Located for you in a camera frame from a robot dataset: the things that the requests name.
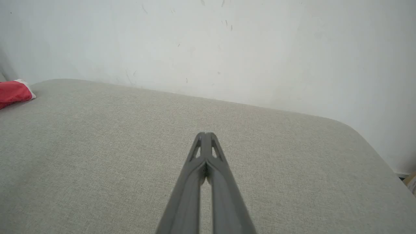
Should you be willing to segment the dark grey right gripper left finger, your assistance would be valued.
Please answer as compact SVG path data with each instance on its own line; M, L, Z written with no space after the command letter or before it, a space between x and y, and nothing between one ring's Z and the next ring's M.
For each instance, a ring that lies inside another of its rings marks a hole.
M205 157L197 157L205 132L196 135L155 234L199 234L200 187L205 180Z

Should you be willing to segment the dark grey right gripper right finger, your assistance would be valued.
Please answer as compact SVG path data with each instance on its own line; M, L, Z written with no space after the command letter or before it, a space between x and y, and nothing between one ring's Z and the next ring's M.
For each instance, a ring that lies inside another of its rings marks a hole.
M207 133L208 179L212 187L213 234L257 234L217 136Z

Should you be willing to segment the red shorts with white stripe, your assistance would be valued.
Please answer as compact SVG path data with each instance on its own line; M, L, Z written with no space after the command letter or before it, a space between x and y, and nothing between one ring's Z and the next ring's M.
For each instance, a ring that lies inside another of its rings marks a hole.
M22 80L0 82L0 110L17 102L35 99L29 84Z

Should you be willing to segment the grey fabric sofa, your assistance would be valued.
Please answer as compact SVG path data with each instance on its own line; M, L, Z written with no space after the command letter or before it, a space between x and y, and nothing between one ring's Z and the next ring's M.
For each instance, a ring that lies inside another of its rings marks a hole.
M0 110L0 234L154 234L214 132L258 234L416 234L416 197L354 129L75 79Z

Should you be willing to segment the tan cardboard box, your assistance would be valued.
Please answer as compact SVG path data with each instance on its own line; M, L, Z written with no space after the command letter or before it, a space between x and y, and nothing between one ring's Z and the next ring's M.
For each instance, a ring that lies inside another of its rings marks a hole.
M403 180L403 183L410 190L410 192L416 197L416 171L408 175Z

